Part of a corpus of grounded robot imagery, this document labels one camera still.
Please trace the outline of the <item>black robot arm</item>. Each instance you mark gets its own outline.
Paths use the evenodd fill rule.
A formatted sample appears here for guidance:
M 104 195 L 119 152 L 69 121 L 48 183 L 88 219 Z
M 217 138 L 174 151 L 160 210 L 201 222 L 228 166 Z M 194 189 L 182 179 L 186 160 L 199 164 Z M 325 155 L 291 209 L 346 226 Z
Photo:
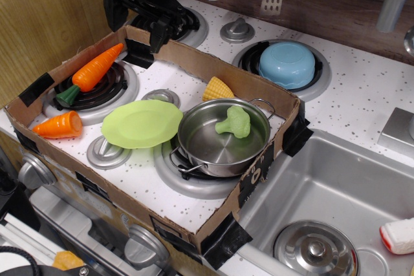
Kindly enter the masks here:
M 103 0 L 107 23 L 117 31 L 132 10 L 149 21 L 149 45 L 152 54 L 159 53 L 172 36 L 184 27 L 184 7 L 177 0 Z

